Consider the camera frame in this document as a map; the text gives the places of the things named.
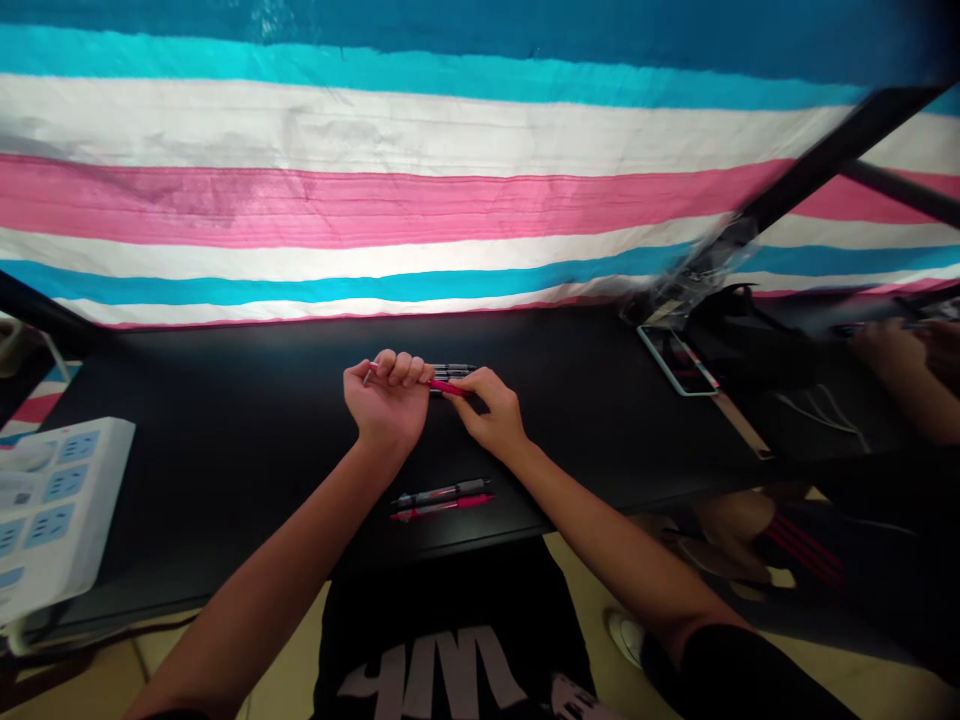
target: white sneaker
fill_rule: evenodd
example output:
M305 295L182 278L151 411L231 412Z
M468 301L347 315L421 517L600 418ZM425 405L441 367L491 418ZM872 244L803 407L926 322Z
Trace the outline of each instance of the white sneaker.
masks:
M647 631L636 620L633 620L617 610L607 610L604 613L607 632L617 649L631 664L640 666L640 648L643 647L643 636Z

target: white power strip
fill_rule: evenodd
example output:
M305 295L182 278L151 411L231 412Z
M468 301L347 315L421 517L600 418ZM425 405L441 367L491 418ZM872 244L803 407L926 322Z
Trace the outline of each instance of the white power strip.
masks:
M91 588L135 427L92 420L0 453L0 624Z

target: wrist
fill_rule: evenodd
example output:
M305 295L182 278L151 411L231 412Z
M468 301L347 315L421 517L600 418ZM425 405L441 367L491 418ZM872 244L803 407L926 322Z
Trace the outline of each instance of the wrist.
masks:
M911 378L917 377L917 375L930 372L927 369L926 363L904 362L877 363L873 371L884 385L909 381Z
M400 464L407 459L407 456L413 450L416 442L410 442L406 438L394 435L365 435L360 433L354 447L360 452L370 454L373 457L381 458L384 461L399 461Z
M500 462L510 468L510 471L516 475L517 469L521 465L528 463L537 453L541 452L543 451L536 443L524 437L522 441L511 444L494 454Z

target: electrical outlet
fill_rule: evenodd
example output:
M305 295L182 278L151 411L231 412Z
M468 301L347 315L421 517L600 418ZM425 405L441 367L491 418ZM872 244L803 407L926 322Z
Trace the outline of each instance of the electrical outlet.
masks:
M24 550L46 545L48 542L59 540L67 534L70 527L70 518L73 517L75 503L61 505L38 512L33 516L33 523L30 525L30 531L27 533L27 541L23 544Z
M0 525L0 557L6 557L13 552L26 522L26 518L20 518Z
M95 430L92 433L83 433L67 438L63 447L60 448L60 457L57 458L57 463L62 465L76 460L86 460L93 455L93 450L97 447L98 437L100 437L100 431Z
M87 468L89 465L77 465L76 467L60 470L50 476L50 482L47 483L47 492L43 495L43 504L63 500L71 495L80 492L83 486L83 480L87 477Z

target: pink pen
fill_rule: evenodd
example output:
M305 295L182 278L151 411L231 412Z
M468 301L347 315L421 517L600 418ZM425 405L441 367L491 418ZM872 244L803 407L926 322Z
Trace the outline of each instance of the pink pen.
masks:
M370 373L373 372L374 370L376 370L378 367L380 367L380 366L377 365L377 363L375 363L375 362L371 362L371 363L370 363L370 370L367 370L367 374L364 375L364 377L363 377L363 384L364 384L364 385L366 385L366 384L367 384L367 380L370 379ZM461 390L460 388L455 387L455 386L451 385L451 384L448 383L448 382L444 382L443 380L431 380L431 381L430 381L430 387L431 387L431 389L433 389L433 390L439 390L440 392L448 392L448 393L450 393L451 395L458 395L458 396L460 396L460 397L466 397L466 396L469 394L469 391L467 391L467 390Z
M493 500L495 497L496 495L490 495L487 493L483 495L468 495L466 497L457 498L456 500L448 503L440 503L439 505L424 505L423 507L411 508L410 510L401 510L398 513L394 513L390 517L394 520L410 522L415 517L429 515L431 513L440 512L441 510L453 510L454 508L468 508L476 507L477 505L484 505Z

